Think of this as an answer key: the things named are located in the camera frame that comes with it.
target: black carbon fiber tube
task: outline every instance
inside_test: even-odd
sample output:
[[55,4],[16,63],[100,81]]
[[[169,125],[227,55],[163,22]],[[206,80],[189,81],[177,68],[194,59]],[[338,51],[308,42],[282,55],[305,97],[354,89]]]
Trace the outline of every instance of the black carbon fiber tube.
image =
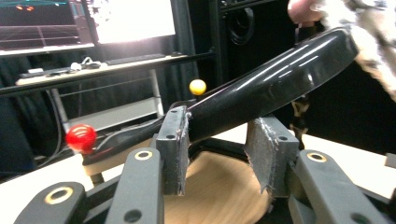
[[192,105],[191,142],[266,115],[344,70],[358,51],[346,29],[327,31]]

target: red knob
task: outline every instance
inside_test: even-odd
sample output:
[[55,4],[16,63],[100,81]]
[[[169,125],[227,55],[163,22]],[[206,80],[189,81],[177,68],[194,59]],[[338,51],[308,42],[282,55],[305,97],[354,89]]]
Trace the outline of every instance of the red knob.
[[66,134],[67,145],[81,154],[91,154],[96,141],[96,131],[87,124],[73,126]]

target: computer monitor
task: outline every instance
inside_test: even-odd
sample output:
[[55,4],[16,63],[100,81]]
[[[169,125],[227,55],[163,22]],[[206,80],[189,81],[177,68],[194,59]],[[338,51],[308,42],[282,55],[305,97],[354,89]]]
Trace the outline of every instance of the computer monitor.
[[99,44],[174,35],[170,0],[86,0]]
[[0,0],[0,57],[93,46],[80,0]]

